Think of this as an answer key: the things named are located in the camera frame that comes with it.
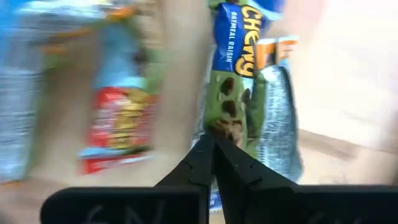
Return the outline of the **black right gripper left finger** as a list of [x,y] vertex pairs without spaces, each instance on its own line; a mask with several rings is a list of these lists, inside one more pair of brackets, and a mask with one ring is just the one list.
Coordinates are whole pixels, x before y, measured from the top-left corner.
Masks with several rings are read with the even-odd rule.
[[215,140],[202,135],[153,187],[70,187],[45,200],[41,224],[208,223]]

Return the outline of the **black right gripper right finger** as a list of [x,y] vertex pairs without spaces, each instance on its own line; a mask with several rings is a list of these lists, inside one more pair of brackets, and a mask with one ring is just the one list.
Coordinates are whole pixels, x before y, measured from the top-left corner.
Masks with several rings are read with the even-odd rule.
[[397,224],[397,187],[299,185],[216,139],[215,175],[226,223]]

